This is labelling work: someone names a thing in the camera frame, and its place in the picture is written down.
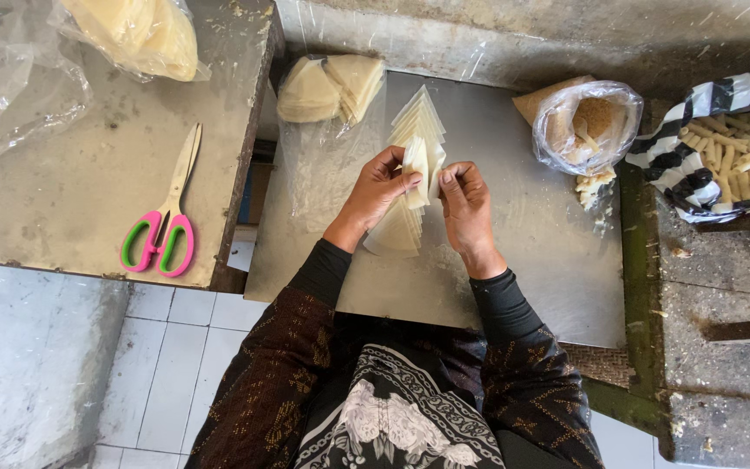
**concrete wall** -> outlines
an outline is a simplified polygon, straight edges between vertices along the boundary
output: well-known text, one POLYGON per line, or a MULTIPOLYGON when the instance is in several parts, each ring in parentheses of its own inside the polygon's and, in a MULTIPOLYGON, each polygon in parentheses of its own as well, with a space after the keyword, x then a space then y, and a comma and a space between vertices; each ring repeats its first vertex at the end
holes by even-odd
POLYGON ((750 71, 750 0, 277 0, 295 52, 532 91, 572 76, 674 99, 750 71))
POLYGON ((88 451, 127 302, 126 282, 0 267, 0 469, 88 451))

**pink and green scissors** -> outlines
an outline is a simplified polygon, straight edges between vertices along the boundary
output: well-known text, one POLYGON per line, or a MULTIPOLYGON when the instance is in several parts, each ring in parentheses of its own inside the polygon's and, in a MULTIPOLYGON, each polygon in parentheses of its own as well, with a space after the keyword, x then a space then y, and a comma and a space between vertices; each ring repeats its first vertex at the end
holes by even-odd
POLYGON ((198 155, 198 143, 202 138, 202 124, 196 123, 190 130, 184 146, 181 148, 181 155, 178 155, 178 162, 175 164, 175 172, 172 173, 167 200, 161 205, 161 208, 152 210, 141 217, 137 223, 126 234, 123 245, 120 249, 120 263, 123 268, 130 272, 140 272, 149 267, 152 255, 158 253, 158 272, 166 277, 175 277, 181 275, 190 260, 193 258, 193 228, 190 226, 190 219, 181 213, 181 194, 187 186, 187 180, 193 171, 193 164, 196 162, 198 155), (169 222, 169 228, 164 234, 164 240, 160 247, 155 246, 158 240, 158 234, 161 228, 169 222), (132 264, 129 259, 129 251, 144 228, 148 228, 147 239, 144 242, 141 259, 137 264, 132 264), (168 271, 168 264, 172 258, 172 251, 175 248, 176 239, 180 233, 187 237, 187 252, 181 264, 168 271))

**woman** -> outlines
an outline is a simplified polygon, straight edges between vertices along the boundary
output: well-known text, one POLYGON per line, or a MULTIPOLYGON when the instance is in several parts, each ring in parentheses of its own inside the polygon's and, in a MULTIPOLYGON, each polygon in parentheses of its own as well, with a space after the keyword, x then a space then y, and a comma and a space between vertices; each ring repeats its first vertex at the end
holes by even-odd
POLYGON ((190 467, 602 467, 578 371, 494 247, 473 163, 439 176, 484 335, 334 310, 363 234, 421 181, 389 147, 222 378, 190 467))

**brown patterned clothing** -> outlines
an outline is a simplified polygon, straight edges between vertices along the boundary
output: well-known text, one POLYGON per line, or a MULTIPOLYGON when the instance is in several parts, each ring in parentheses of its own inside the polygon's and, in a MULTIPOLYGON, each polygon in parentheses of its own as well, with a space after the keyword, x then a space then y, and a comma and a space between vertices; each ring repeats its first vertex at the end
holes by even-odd
POLYGON ((318 241, 225 372, 187 468, 485 467, 500 462, 499 453, 509 468, 602 467, 580 374, 511 271, 471 281, 485 342, 474 330, 336 313, 350 262, 350 254, 318 241), (396 365, 415 375, 395 379, 386 371, 396 365), (426 395, 413 400, 402 386, 426 395), (394 428, 389 436, 377 428, 369 436, 345 429, 355 399, 361 409, 380 409, 382 426, 393 411, 427 412, 436 425, 419 425, 435 433, 433 443, 397 442, 402 436, 393 436, 394 428), (452 422, 436 421, 427 409, 444 404, 463 407, 448 420, 461 419, 456 424, 484 435, 485 446, 460 440, 448 429, 452 422), (333 428, 331 443, 317 448, 314 442, 333 428), (322 456, 309 462, 309 447, 322 456), (466 448, 483 460, 466 462, 466 448))

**plastic bag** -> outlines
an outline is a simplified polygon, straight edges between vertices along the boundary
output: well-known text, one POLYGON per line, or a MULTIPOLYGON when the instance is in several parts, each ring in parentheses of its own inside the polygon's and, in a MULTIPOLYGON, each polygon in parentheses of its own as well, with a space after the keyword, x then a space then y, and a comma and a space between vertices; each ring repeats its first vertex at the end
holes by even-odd
POLYGON ((211 72, 198 61, 192 19, 184 0, 54 0, 48 23, 141 82, 205 81, 211 72))
POLYGON ((643 100, 628 85, 594 81, 561 89, 540 102, 534 154, 570 175, 598 175, 614 165, 638 133, 643 100))
POLYGON ((0 0, 0 155, 66 129, 92 104, 82 67, 61 53, 76 56, 72 44, 46 24, 50 10, 0 0))
MULTIPOLYGON (((357 59, 344 60, 352 63, 357 59)), ((281 84, 277 100, 283 168, 286 171, 288 192, 292 201, 292 218, 308 232, 320 232, 328 227, 352 192, 361 167, 384 146, 387 93, 386 73, 382 64, 375 72, 367 66, 366 72, 361 69, 360 73, 356 73, 355 68, 351 67, 346 79, 339 79, 340 82, 351 83, 355 87, 359 86, 354 84, 356 80, 364 78, 366 73, 377 74, 377 80, 373 80, 372 91, 362 91, 372 93, 365 109, 345 109, 345 103, 339 103, 337 109, 332 109, 327 105, 327 102, 331 103, 333 100, 331 96, 325 99, 307 91, 307 88, 323 91, 328 89, 326 83, 322 83, 323 77, 319 70, 306 69, 323 68, 327 64, 326 56, 314 55, 295 63, 281 84), (304 69, 306 73, 312 77, 316 76, 321 81, 316 88, 294 81, 297 77, 294 72, 304 69), (287 87, 287 84, 291 83, 296 89, 287 87), (286 96, 286 93, 291 91, 297 91, 293 98, 290 95, 286 96), (295 119, 294 114, 302 117, 299 120, 316 119, 316 116, 324 119, 316 122, 291 122, 283 118, 286 116, 295 119)), ((329 91, 337 89, 334 85, 328 86, 331 87, 329 91)), ((346 96, 344 101, 353 105, 353 97, 347 91, 342 85, 339 95, 346 96)))
POLYGON ((750 112, 750 73, 702 83, 669 110, 655 133, 633 142, 627 161, 642 168, 645 178, 690 223, 725 222, 750 213, 750 199, 720 201, 714 173, 703 165, 698 152, 679 140, 680 130, 691 119, 742 112, 750 112))

